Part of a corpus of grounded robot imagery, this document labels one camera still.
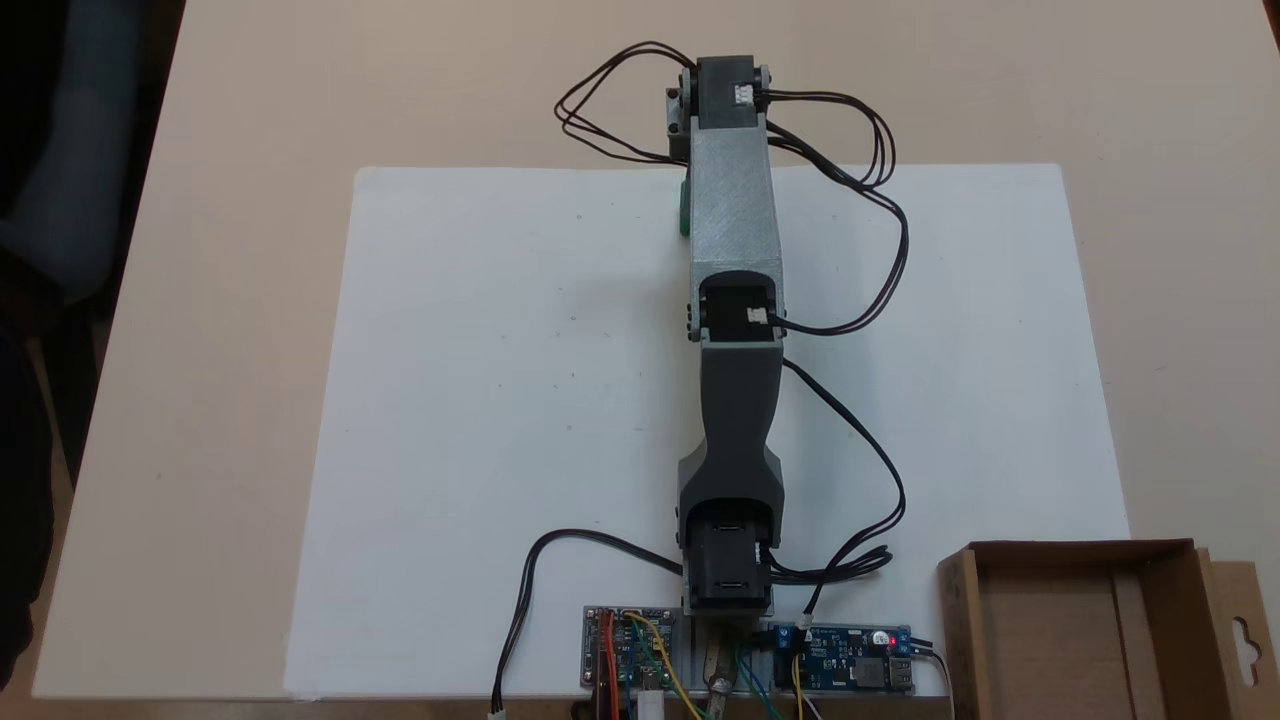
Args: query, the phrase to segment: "black cable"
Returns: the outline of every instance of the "black cable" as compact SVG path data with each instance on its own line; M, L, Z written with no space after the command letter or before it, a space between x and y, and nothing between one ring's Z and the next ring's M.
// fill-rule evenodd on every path
M933 643L928 641L922 641L919 638L911 638L911 655L929 657L938 664L938 669L942 670L942 680L947 684L947 702L951 705L951 719L955 720L956 691L954 687L951 687L951 673L947 670L947 662L942 660L942 656L936 650L933 650Z
M827 404L827 406L835 410L837 415L844 418L844 420L849 423L849 425L854 428L854 430L856 430L858 434L863 436L863 439L867 441L867 445L872 446L872 450L876 451L876 455L878 455L881 461L884 462L884 466L888 468L890 474L893 475L893 483L897 486L897 505L893 507L893 511L890 512L883 520L868 525L867 528L863 528L861 530L855 533L854 537L845 541L845 544L840 546L840 550L836 551L836 555L831 557L831 561L827 564L824 569L805 570L797 573L795 570L788 570L786 568L782 568L781 565L777 564L777 561L773 560L772 555L769 556L769 564L773 565L774 569L778 570L780 573L787 573L788 579L813 580L814 583L813 594L809 597L809 602L804 607L805 615L813 615L813 609L818 605L818 596L822 594L823 585L826 585L829 582L836 582L837 579L850 579L858 575L865 575L867 573L883 568L884 565L888 564L890 560L893 559L893 556L888 553L887 546L879 546L864 553L858 560L841 565L841 561L845 560L845 557L850 552L852 552L858 546L863 544L864 542L874 537L887 533L902 520L902 516L906 515L906 488L902 487L902 477L899 474L897 468L893 465L893 461L890 459L888 454L884 452L883 447L881 447L881 443L876 439L874 436L872 436L870 430L868 430L867 427L863 425L863 423L852 413L850 413L849 409L840 402L840 400L836 398L836 396L831 395L831 392L828 392L827 388L822 387L822 384L818 383L818 380L815 380L813 375L804 372L804 369L801 369L791 360L783 357L782 365L788 368L792 373L795 373L796 377L799 377L800 380L804 382L804 384L809 386L809 389L812 389L818 397L823 400L823 402ZM796 582L791 584L806 584L806 583Z
M630 47L622 49L620 53L605 60L604 64L596 68L591 74L586 76L585 78L579 81L573 87L568 88L568 92L566 92L564 96L561 97L553 108L556 113L556 119L561 122L561 131L564 135L591 147L596 152L600 152L602 155L605 155L608 158L613 158L616 160L626 160L628 163L641 163L646 165L685 167L687 165L687 163L682 160L672 159L667 154L641 150L635 145L631 145L630 142L626 142L618 138L617 136L605 132L603 128L600 128L591 120L584 118L581 114L582 106L586 105L586 102L591 99L593 95L595 95L595 91L600 88L600 85L604 83L604 81L611 74L613 74L613 70L618 69L618 67L622 65L622 63L630 60L631 58L639 58L641 55L659 55L675 60L686 68L695 67L694 61L690 60L689 56L686 56L684 53L676 50L669 45L655 42L652 40L645 42L637 42L635 45L631 45ZM594 83L582 95L581 100L579 100L576 105L570 108L568 106L568 102L571 101L570 99L593 81ZM626 150L631 151L632 155L620 155L617 152L605 150L604 147L588 140L584 135L577 135L576 132L571 132L571 128L573 131L591 135L602 140L609 141L614 145L618 145L621 147L625 147Z
M502 655L498 656L498 671L493 680L493 694L489 697L490 712L498 712L502 710L502 675L507 670L507 662L511 660L512 651L516 650L516 641L520 639L520 630L525 626L525 618L529 616L529 605L534 597L534 570L538 566L538 556L541 555L544 547L561 538L589 539L591 542L598 542L600 544L621 550L627 555L639 557L645 562L657 565L658 568L677 575L684 571L680 562L667 560L657 552L650 552L622 538L598 530L564 528L552 530L538 538L538 541L534 542L534 546L529 548L529 555L525 556L525 569L520 577L520 592L516 596L516 612L511 619L511 629L507 630L507 642L502 646Z
M906 213L897 202L876 190L881 184L888 182L888 179L893 177L893 172L897 168L897 145L893 140L893 133L888 129L884 119L878 113L872 110L867 104L861 102L856 97L849 95L838 92L786 92L769 90L764 92L763 99L765 102L808 100L815 102L837 102L841 105L849 105L867 115L868 120L872 123L874 135L872 164L868 168L867 174L861 178L849 174L840 165L828 160L822 152L818 152L812 145L782 126L778 126L772 120L765 124L768 131L772 133L769 137L769 145L794 152L805 160L809 160L818 172L827 176L831 181L852 190L872 204L888 210L899 222L900 233L897 252L893 256L893 264L891 265L888 275L884 279L884 284L876 295L876 299L860 315L847 323L831 327L805 325L774 314L769 315L769 324L797 333L831 337L860 331L874 322L876 318L884 311L884 307L888 305L890 299L893 296L893 292L897 290L897 286L902 279L902 272L906 268L906 258L910 249L910 229Z

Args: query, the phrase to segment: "white foam board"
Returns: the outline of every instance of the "white foam board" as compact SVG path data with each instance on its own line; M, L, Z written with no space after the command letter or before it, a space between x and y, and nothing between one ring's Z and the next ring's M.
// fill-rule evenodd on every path
M488 696L525 553L553 528L678 559L676 462L701 437L685 338L678 172L365 169L356 177L285 688ZM892 218L810 168L774 170L790 318L861 310ZM895 560L828 588L819 621L941 639L936 564L973 539L1128 537L1059 169L901 167L911 220L892 304L787 356L896 460ZM876 455L788 373L771 447L777 557L822 566L892 506ZM780 588L777 619L808 597ZM580 693L581 607L678 605L680 582L581 541L550 546L507 697ZM919 670L922 694L941 679Z

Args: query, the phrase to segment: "yellow wire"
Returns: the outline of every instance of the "yellow wire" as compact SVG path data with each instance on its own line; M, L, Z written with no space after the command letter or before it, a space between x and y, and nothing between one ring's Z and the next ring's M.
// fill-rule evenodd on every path
M654 625L653 620L636 615L635 612L623 612L622 615L623 618L639 620L653 630L653 646L658 648L662 664L667 666L667 673L671 674L671 684L676 688L676 694L680 696L680 700L685 701L685 706L687 706L689 711L694 714L694 717L701 717L703 714L698 711L698 706L694 705L694 701L689 700L689 693L685 692L684 685L680 684L680 678L676 676L676 669L671 666L671 657L667 655L667 646L662 642L662 633L658 630L658 625Z
M796 717L804 720L804 691L800 689L800 655L791 661L791 687L796 689Z

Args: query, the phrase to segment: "robotic arm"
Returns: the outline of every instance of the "robotic arm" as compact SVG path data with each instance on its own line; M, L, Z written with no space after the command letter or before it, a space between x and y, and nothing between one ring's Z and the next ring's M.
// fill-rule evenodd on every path
M680 461L677 541L689 615L764 615L782 529L782 468L765 446L778 401L782 247L765 110L750 55L699 58L667 90L671 156L687 160L689 340L701 356L705 439Z

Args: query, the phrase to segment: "green part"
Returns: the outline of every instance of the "green part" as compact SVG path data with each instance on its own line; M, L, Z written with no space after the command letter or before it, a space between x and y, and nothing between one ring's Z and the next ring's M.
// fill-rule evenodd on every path
M653 656L652 652L649 652L649 641L645 639L644 628L641 628L640 623L636 623L635 620L631 621L631 626L635 628L635 642L640 643L640 650L644 651L644 656L649 659L649 664L653 665L653 669L658 671L658 676L662 678L662 674L666 673L667 669L657 657Z
M689 178L680 181L680 234L689 237Z

